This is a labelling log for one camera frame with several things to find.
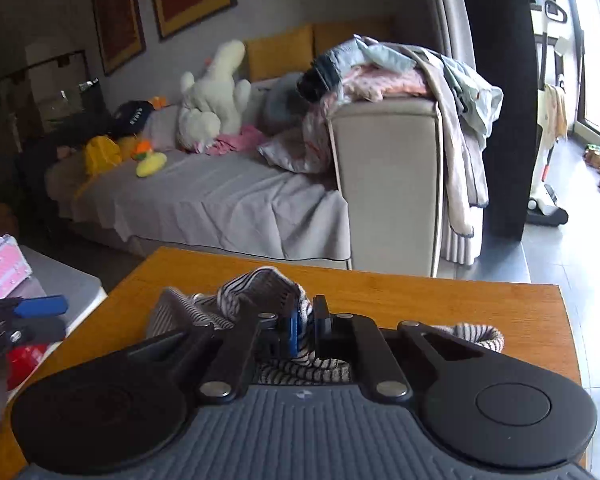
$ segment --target red bag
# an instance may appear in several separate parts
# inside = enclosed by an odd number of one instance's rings
[[[7,361],[11,365],[11,375],[7,381],[7,389],[20,386],[42,362],[48,345],[21,346],[7,352]]]

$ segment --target metal screw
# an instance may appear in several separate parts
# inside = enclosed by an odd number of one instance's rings
[[[200,386],[200,393],[207,397],[226,397],[231,393],[231,386],[222,381],[211,381]]]
[[[376,391],[382,396],[395,399],[406,395],[409,389],[406,384],[399,383],[398,381],[383,381],[376,384]]]

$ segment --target beige sofa armrest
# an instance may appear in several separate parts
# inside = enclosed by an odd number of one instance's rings
[[[442,218],[442,124],[434,101],[356,102],[330,121],[357,270],[435,276]]]

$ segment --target white furniture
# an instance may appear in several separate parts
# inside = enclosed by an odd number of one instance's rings
[[[349,204],[355,270],[435,276],[443,161],[437,104],[355,102],[331,120],[338,187]]]
[[[28,247],[20,246],[20,249],[33,270],[33,276],[21,283],[11,296],[64,296],[69,303],[69,309],[61,317],[66,325],[66,335],[69,336],[107,298],[100,280]],[[61,344],[60,342],[49,345],[42,361]],[[19,390],[20,386],[11,390],[9,399],[11,400]]]

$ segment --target blue component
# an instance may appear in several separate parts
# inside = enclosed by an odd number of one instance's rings
[[[14,309],[19,317],[48,317],[60,316],[69,308],[64,296],[47,296],[46,298],[32,298],[22,300]]]
[[[289,356],[298,357],[298,311],[289,319]]]

